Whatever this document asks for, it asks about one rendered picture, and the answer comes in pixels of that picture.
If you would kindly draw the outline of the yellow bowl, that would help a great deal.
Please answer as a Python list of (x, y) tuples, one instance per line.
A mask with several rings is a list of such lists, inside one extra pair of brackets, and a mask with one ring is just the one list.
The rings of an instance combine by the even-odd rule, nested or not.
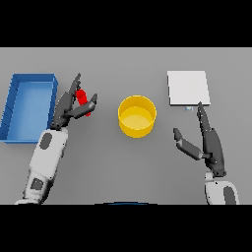
[(118, 126), (128, 137), (139, 139), (150, 134), (158, 111), (154, 103), (142, 95), (131, 95), (118, 106)]

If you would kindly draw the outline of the red beaker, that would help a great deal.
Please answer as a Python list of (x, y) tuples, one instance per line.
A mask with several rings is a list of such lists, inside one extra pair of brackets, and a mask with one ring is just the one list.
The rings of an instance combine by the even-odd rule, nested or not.
[(91, 114), (91, 108), (87, 100), (86, 92), (82, 89), (76, 90), (76, 98), (79, 106), (75, 108), (75, 117), (89, 116)]

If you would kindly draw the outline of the blue tray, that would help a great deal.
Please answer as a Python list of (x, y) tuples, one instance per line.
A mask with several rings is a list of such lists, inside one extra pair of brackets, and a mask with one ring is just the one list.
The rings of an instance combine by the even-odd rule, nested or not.
[(36, 144), (50, 127), (57, 86), (54, 74), (13, 74), (0, 122), (0, 142)]

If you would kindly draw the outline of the pale square measuring scale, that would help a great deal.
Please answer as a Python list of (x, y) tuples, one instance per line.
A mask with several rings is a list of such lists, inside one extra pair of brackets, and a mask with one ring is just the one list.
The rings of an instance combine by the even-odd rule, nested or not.
[(171, 106), (211, 104), (205, 71), (168, 71), (167, 86)]

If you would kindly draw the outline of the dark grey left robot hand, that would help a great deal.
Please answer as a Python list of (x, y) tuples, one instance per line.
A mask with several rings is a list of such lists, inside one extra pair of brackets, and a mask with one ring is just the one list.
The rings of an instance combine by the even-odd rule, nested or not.
[(60, 131), (63, 127), (68, 126), (71, 118), (79, 119), (95, 110), (97, 94), (94, 94), (87, 103), (79, 105), (76, 108), (73, 107), (74, 102), (78, 99), (77, 92), (81, 89), (80, 78), (81, 74), (78, 74), (71, 84), (69, 91), (65, 92), (60, 97), (55, 107), (52, 123), (50, 126), (51, 130)]

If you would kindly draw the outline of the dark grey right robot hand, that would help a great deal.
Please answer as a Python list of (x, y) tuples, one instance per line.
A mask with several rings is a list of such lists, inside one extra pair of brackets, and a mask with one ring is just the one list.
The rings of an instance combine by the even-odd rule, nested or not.
[(194, 160), (203, 159), (205, 166), (213, 173), (214, 177), (226, 176), (224, 168), (224, 156), (220, 137), (215, 128), (212, 128), (203, 103), (198, 103), (197, 117), (203, 138), (203, 149), (199, 149), (182, 137), (181, 132), (173, 129), (176, 147), (185, 155)]

